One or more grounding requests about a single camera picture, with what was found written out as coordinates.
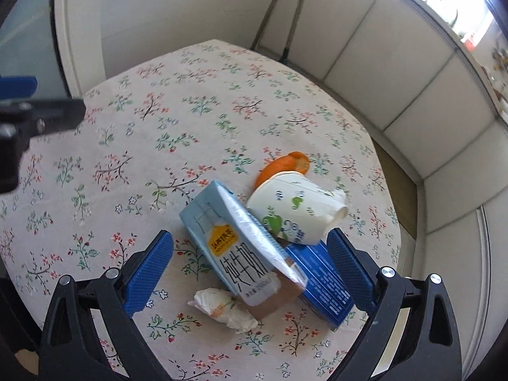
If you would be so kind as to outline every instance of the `yellow logo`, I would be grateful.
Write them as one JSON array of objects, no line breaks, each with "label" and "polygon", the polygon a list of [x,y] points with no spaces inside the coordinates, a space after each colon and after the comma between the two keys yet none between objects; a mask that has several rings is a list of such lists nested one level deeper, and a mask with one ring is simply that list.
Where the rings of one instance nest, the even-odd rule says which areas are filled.
[{"label": "yellow logo", "polygon": [[237,240],[238,237],[230,225],[214,225],[208,246],[216,257],[220,257]]}]

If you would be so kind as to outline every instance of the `crumpled white paper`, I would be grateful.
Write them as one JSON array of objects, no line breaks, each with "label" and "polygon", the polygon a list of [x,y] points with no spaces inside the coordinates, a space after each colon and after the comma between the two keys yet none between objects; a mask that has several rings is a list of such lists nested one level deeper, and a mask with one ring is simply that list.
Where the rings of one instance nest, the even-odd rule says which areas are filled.
[{"label": "crumpled white paper", "polygon": [[216,321],[225,323],[228,328],[235,329],[237,334],[257,327],[257,320],[238,304],[229,291],[217,288],[197,291],[194,300],[188,304]]}]

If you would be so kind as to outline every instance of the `metal screw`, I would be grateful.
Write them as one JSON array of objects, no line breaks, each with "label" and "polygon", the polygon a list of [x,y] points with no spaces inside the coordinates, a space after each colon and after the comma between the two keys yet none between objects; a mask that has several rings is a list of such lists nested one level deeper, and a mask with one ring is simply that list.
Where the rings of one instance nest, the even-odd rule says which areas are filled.
[{"label": "metal screw", "polygon": [[0,137],[11,138],[16,134],[16,127],[11,123],[0,124]]},{"label": "metal screw", "polygon": [[67,285],[70,282],[70,276],[64,275],[58,282],[60,285]]},{"label": "metal screw", "polygon": [[46,130],[46,123],[44,123],[44,120],[39,119],[37,121],[37,133],[39,133],[39,135],[42,135],[42,133],[44,133],[44,130]]},{"label": "metal screw", "polygon": [[110,268],[106,271],[106,278],[115,279],[118,275],[120,275],[120,271],[116,268]]},{"label": "metal screw", "polygon": [[438,274],[432,274],[432,275],[430,275],[430,280],[432,282],[434,282],[435,284],[441,284],[441,281],[443,281]]},{"label": "metal screw", "polygon": [[30,104],[30,103],[23,102],[23,103],[19,103],[18,107],[19,107],[21,110],[30,110],[30,109],[31,109],[31,104]]},{"label": "metal screw", "polygon": [[395,276],[395,271],[389,266],[385,266],[383,269],[381,269],[381,273],[387,278],[393,278]]}]

